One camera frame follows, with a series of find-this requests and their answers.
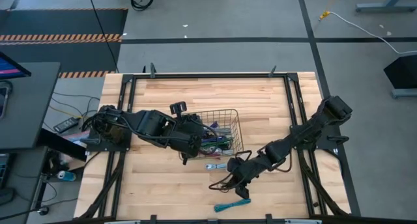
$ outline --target gray floor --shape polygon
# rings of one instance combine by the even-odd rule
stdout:
[[[13,0],[0,0],[7,8]],[[128,0],[93,0],[96,7],[130,7]],[[328,0],[306,0],[316,37],[368,37],[334,16],[318,22]],[[417,36],[417,12],[357,14],[356,3],[384,0],[335,0],[330,8],[377,35]],[[21,0],[18,8],[90,8],[89,0]],[[129,10],[124,38],[303,37],[306,30],[298,0],[155,0],[144,12]],[[394,43],[398,50],[417,49],[416,43]],[[318,44],[332,94],[353,109],[342,128],[348,161],[363,216],[417,219],[417,173],[414,168],[414,133],[417,98],[393,100],[383,68],[398,58],[385,44]],[[153,62],[159,72],[315,71],[309,44],[214,43],[126,44],[121,47],[121,72],[140,72]],[[103,79],[62,79],[57,92],[99,96]],[[85,111],[86,98],[62,98]],[[67,111],[63,106],[55,105]],[[48,111],[46,123],[55,125],[66,116]],[[77,184],[54,184],[76,197]],[[48,216],[31,214],[28,223],[68,220],[75,203],[54,206]]]

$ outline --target hazard tape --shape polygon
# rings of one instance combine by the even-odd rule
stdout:
[[[114,73],[114,71],[61,72],[59,78],[104,77],[106,74]]]
[[[67,40],[67,41],[43,41],[43,42],[0,42],[0,46],[10,45],[37,45],[37,44],[75,44],[75,43],[88,43],[88,42],[105,42],[104,39],[96,40]],[[108,42],[122,42],[121,39],[108,39]]]
[[[3,41],[77,41],[82,40],[84,42],[88,40],[94,40],[94,42],[105,41],[105,38],[110,42],[121,40],[120,34],[73,34],[73,35],[0,35],[0,42]]]
[[[7,11],[17,10],[94,10],[93,8],[16,8]],[[128,10],[128,8],[96,8],[96,10]]]

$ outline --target black floor mat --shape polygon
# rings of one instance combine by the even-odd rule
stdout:
[[[97,9],[116,61],[127,10]],[[60,77],[94,77],[116,66],[91,9],[0,11],[0,50],[17,62],[60,62]]]

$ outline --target wheel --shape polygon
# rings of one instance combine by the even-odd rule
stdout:
[[[41,216],[45,216],[46,214],[48,214],[48,212],[50,212],[50,208],[47,206],[43,206],[38,210],[38,213]]]

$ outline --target computer monitor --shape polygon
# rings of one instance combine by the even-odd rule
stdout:
[[[0,80],[28,77],[31,73],[0,51]]]

